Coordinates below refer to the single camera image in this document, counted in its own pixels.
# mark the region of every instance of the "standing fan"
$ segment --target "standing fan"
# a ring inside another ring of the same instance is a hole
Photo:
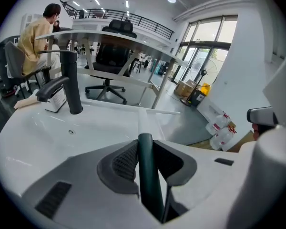
[[[198,77],[199,80],[191,94],[186,99],[180,98],[180,101],[186,106],[191,105],[189,101],[198,86],[202,87],[204,83],[211,86],[215,82],[215,80],[217,79],[217,67],[212,60],[200,58],[194,61],[191,67],[190,75],[194,82],[196,77]]]

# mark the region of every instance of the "black railing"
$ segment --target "black railing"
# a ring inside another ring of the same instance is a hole
[[[66,2],[62,2],[62,5],[66,9],[68,15],[75,19],[109,19],[109,20],[130,20],[132,24],[143,27],[145,29],[151,30],[165,38],[170,39],[174,31],[169,28],[158,24],[152,20],[145,17],[135,15],[133,13],[127,14],[127,12],[119,10],[102,10],[102,9],[89,9],[89,10],[76,10],[72,6],[68,5]]]

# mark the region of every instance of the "white plastic bottle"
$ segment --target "white plastic bottle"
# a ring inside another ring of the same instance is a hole
[[[210,140],[210,145],[214,150],[218,150],[227,142],[229,142],[236,131],[233,127],[224,127],[222,128],[215,136],[213,136]]]
[[[217,132],[219,132],[222,128],[228,126],[228,124],[230,123],[231,119],[230,117],[223,112],[223,115],[218,115],[216,116],[216,118],[209,122],[205,128],[206,130],[211,134],[211,135],[215,135]]]

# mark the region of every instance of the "white sink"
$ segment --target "white sink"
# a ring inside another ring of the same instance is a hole
[[[40,103],[17,110],[0,134],[0,181],[19,196],[68,157],[137,139],[138,110],[94,100],[72,115],[65,103],[57,112]],[[146,111],[153,139],[164,139],[154,111]]]

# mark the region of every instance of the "red label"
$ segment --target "red label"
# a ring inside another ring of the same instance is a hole
[[[219,131],[219,130],[221,129],[221,128],[218,126],[218,124],[216,124],[216,123],[213,125],[213,128],[214,128],[215,130],[217,130],[217,131]]]

